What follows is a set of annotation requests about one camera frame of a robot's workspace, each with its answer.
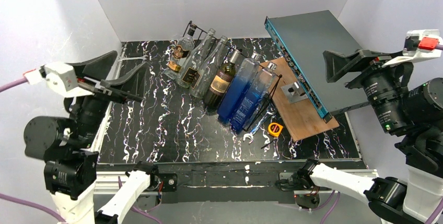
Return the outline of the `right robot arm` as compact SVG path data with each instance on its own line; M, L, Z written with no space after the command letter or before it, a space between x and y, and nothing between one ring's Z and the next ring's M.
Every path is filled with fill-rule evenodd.
M442 79L433 78L412 90L408 83L414 63L441 54L441 44L419 46L412 53L359 50L347 56L325 51L327 81L356 72L346 87L363 89L383 131L402 138L395 147L405 155L409 177L406 182L394 177L367 179L308 159L293 174L294 183L349 195L390 223L435 223L442 214Z

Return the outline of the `tall clear glass bottle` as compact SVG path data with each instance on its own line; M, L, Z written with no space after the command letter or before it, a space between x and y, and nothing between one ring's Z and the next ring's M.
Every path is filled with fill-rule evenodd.
M201 43L191 51L190 56L177 75L176 83L178 86L189 88L191 83L193 83L202 61L208 55L215 32L215 29L210 28Z

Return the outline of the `green wine bottle tan label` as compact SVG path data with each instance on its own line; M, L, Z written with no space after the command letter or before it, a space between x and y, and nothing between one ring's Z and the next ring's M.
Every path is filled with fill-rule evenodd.
M208 111L215 111L223 96L236 75L236 61L242 49L234 49L230 59L224 63L216 72L215 77L209 85L209 89L203 98L203 103Z

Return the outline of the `blue square bottle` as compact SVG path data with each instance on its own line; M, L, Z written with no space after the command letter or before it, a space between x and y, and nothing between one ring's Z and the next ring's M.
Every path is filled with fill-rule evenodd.
M227 125L236 109L239 106L241 99L250 87L252 80L256 76L259 69L259 58L261 55L253 52L251 57L245 58L240 69L237 71L232 80L228 90L218 107L218 121L223 125Z
M276 76L274 73L276 68L277 65L274 62L269 62L267 67L262 68L252 80L237 110L230 119L231 129L235 134L242 132L243 126L253 115L264 95L267 93Z

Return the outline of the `short clear glass bottle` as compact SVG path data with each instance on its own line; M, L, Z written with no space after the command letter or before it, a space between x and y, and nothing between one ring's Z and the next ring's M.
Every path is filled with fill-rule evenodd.
M214 51L199 68L197 72L198 76L194 83L191 85L190 94L193 97L202 99L205 95L209 83L211 82L210 80L213 78L216 70L220 66L223 49L226 46L227 40L228 38L226 36L221 36Z

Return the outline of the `dark-capped clear bottle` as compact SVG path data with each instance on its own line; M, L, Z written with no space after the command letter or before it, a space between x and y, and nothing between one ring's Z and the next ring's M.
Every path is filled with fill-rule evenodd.
M177 74L183 66L188 54L194 49L193 36L196 28L197 26L191 23L185 36L181 37L173 47L168 60L167 69L164 71L168 78L172 80L176 79Z

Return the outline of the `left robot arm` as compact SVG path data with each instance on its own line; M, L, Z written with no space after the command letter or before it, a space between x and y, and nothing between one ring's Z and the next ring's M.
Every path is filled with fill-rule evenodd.
M109 80L116 51L80 63L54 62L25 73L63 96L68 117L37 116L24 130L25 155L42 160L45 187L62 223L121 223L137 198L159 183L155 164L139 162L111 200L94 209L99 153L91 146L110 103L141 102L147 64Z

